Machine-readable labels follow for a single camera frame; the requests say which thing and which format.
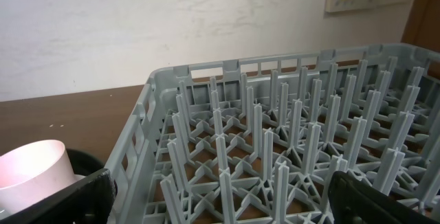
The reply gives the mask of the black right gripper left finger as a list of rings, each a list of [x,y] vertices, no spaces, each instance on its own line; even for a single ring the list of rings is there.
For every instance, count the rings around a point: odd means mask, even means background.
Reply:
[[[106,224],[116,199],[110,170],[102,168],[1,220],[1,224]]]

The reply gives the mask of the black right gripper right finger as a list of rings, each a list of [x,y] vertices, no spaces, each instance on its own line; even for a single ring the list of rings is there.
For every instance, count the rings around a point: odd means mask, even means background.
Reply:
[[[333,174],[328,196],[335,224],[358,220],[372,224],[439,223],[342,171]]]

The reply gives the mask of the pink cup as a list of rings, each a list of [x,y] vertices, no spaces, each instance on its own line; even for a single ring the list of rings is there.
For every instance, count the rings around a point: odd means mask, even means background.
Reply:
[[[1,207],[16,214],[77,180],[61,141],[20,146],[1,156]]]

